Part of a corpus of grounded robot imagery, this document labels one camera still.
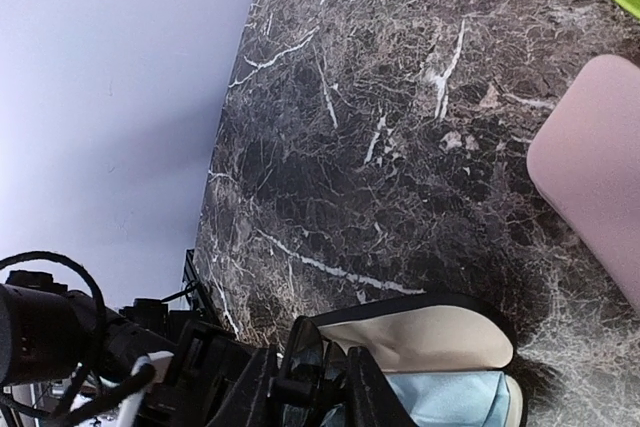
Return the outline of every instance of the beige lining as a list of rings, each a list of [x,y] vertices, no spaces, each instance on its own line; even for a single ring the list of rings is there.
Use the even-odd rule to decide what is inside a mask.
[[[524,398],[522,389],[513,377],[505,375],[507,389],[509,389],[509,412],[504,427],[518,427],[522,422],[522,411],[524,409]]]
[[[513,345],[487,317],[436,305],[320,327],[346,351],[365,346],[383,372],[451,372],[499,369]]]

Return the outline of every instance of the pink pad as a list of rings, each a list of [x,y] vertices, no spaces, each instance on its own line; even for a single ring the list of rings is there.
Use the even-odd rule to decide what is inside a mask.
[[[527,167],[640,310],[640,69],[614,55],[590,61],[531,144]]]

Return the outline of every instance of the white wall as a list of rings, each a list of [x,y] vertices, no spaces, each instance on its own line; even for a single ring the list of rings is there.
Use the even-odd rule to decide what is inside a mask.
[[[250,2],[0,0],[0,256],[112,306],[180,287]]]

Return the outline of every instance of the marble surface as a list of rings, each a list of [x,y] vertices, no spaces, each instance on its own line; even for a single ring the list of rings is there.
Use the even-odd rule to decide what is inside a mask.
[[[195,263],[259,344],[426,291],[513,321],[531,426],[640,424],[640,321],[540,198],[527,147],[580,68],[640,60],[610,0],[254,0]]]

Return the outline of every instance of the light blue fabric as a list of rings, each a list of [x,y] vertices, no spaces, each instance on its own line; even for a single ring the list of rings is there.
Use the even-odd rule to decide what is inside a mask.
[[[506,423],[510,397],[502,372],[386,377],[420,427],[504,427]]]

